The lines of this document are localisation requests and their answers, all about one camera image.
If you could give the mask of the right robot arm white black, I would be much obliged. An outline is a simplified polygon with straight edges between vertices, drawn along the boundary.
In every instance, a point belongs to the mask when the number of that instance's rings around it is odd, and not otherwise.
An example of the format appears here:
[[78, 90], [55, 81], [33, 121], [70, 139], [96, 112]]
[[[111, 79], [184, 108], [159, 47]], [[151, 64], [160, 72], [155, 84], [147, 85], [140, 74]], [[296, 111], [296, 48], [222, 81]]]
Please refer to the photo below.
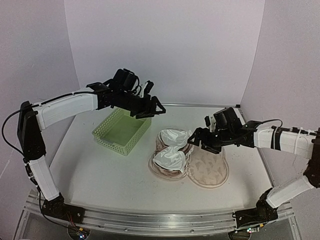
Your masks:
[[232, 107], [204, 118], [205, 127], [194, 130], [187, 142], [212, 154], [223, 147], [237, 146], [270, 150], [306, 160], [306, 168], [295, 177], [266, 190], [255, 207], [233, 213], [238, 230], [258, 227], [278, 219], [278, 208], [312, 189], [320, 187], [320, 131], [271, 125], [269, 120], [243, 122]]

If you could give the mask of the white satin bra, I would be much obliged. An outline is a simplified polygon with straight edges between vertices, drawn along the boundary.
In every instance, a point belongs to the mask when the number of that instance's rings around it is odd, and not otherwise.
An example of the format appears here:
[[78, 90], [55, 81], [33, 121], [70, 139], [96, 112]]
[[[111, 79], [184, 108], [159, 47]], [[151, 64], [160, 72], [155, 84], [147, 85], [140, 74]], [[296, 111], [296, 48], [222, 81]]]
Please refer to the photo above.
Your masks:
[[160, 169], [183, 174], [186, 171], [188, 157], [193, 147], [188, 143], [191, 136], [190, 130], [166, 128], [157, 136], [157, 153], [151, 158], [151, 162]]

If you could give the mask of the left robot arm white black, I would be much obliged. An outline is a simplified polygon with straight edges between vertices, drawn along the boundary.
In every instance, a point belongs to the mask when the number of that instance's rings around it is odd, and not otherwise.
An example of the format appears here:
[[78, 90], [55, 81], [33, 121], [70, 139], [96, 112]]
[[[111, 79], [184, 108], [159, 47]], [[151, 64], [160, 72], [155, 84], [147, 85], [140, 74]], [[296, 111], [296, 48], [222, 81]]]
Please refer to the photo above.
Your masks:
[[28, 177], [44, 198], [40, 203], [40, 212], [45, 217], [81, 223], [85, 209], [66, 203], [59, 190], [47, 160], [44, 132], [67, 119], [108, 107], [127, 110], [136, 119], [166, 113], [158, 98], [148, 92], [143, 96], [136, 96], [123, 90], [108, 88], [75, 91], [43, 102], [31, 104], [26, 101], [21, 104], [17, 136]]

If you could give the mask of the green perforated plastic basket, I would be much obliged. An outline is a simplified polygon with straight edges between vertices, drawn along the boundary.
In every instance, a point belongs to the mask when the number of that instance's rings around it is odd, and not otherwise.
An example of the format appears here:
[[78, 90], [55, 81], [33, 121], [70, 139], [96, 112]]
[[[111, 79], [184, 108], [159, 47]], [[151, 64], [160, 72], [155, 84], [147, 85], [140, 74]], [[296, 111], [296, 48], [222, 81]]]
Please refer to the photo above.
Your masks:
[[116, 108], [92, 131], [92, 135], [98, 144], [128, 156], [151, 124], [151, 118], [136, 119], [128, 110]]

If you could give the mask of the beige tulip mesh laundry bag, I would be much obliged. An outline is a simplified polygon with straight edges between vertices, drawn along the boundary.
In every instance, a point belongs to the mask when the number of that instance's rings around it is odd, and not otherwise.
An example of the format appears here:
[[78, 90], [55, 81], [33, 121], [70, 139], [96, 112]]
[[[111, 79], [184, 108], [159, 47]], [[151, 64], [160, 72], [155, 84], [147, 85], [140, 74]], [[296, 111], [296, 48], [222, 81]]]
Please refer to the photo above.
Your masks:
[[214, 154], [201, 149], [199, 146], [190, 144], [193, 147], [193, 151], [187, 158], [188, 162], [185, 172], [169, 172], [168, 170], [160, 169], [160, 167], [152, 163], [152, 157], [157, 153], [157, 147], [159, 147], [157, 138], [155, 141], [155, 151], [148, 161], [149, 170], [156, 176], [169, 181], [177, 181], [188, 177], [194, 184], [205, 189], [218, 188], [227, 181], [230, 171], [224, 149], [220, 153]]

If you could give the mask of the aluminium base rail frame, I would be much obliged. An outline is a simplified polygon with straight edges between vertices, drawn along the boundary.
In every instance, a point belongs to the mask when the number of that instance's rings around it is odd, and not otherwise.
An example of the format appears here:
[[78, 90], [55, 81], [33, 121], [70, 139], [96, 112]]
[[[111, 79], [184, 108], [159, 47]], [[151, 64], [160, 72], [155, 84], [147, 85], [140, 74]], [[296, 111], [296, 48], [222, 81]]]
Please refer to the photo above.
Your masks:
[[205, 116], [222, 106], [167, 103], [165, 108], [127, 156], [98, 144], [92, 134], [112, 109], [73, 118], [50, 170], [65, 202], [85, 209], [84, 227], [156, 237], [229, 232], [236, 227], [233, 212], [253, 208], [272, 186], [260, 152], [234, 145], [225, 149], [229, 177], [220, 187], [207, 189], [188, 178], [166, 180], [153, 174], [148, 162], [160, 130], [203, 127]]

